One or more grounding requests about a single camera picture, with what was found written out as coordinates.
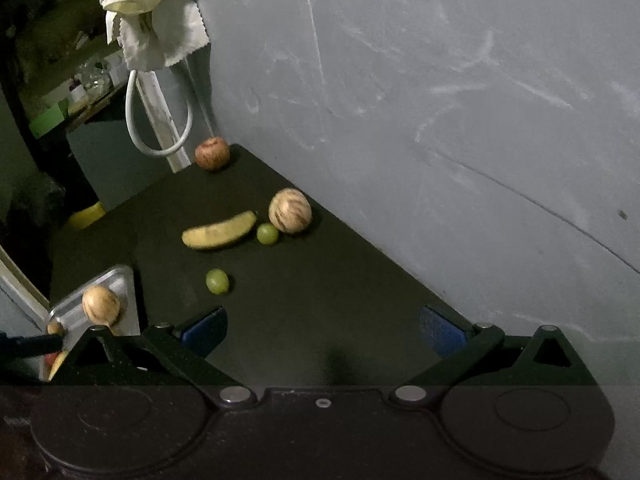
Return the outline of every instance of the metal bolt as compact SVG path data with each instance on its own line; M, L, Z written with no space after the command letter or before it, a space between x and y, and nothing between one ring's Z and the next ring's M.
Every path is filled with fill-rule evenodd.
M400 400L404 400L405 402L418 402L419 400L423 400L426 396L427 392L425 392L420 386L415 386L414 384L406 384L405 386L400 386L396 390L396 397Z
M220 399L229 404L245 402L251 398L251 390L244 386L227 386L220 391Z

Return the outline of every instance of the yellow banana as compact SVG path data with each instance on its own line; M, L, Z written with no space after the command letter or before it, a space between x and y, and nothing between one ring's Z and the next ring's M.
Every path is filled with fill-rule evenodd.
M188 229L182 233L182 241L191 249L222 247L245 236L256 221L257 217L253 211L245 211L217 224Z

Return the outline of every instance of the grape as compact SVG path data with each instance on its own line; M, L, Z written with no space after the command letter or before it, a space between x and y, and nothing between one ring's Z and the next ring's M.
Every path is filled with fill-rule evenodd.
M258 241L263 245L273 245L278 241L279 235L273 224L262 224L258 227Z
M207 288L213 294L226 294L229 291L229 277L221 269L211 269L207 272Z

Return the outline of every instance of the silver tray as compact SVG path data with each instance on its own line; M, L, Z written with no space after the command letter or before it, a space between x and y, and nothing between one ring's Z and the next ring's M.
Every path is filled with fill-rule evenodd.
M71 350L84 331L93 324L82 309L82 294L92 285L100 285L110 289L120 300L120 315L111 327L114 335L140 335L133 269L129 266L118 265L76 288L52 309L46 323L48 324L52 320L62 323L65 328L63 350ZM46 380L48 375L49 367L44 364L43 359L40 378Z

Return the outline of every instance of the table surface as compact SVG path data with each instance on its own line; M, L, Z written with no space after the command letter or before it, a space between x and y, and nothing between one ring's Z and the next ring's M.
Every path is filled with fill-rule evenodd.
M156 182L87 229L58 235L51 304L129 264L142 326L225 307L228 335L207 361L248 385L393 386L434 364L419 316L442 302L311 198L310 229L274 246L255 235L213 251L182 244L183 230L249 209L268 221L269 202L283 187L292 185L236 145L218 173L192 165ZM216 267L232 277L223 297L205 284Z

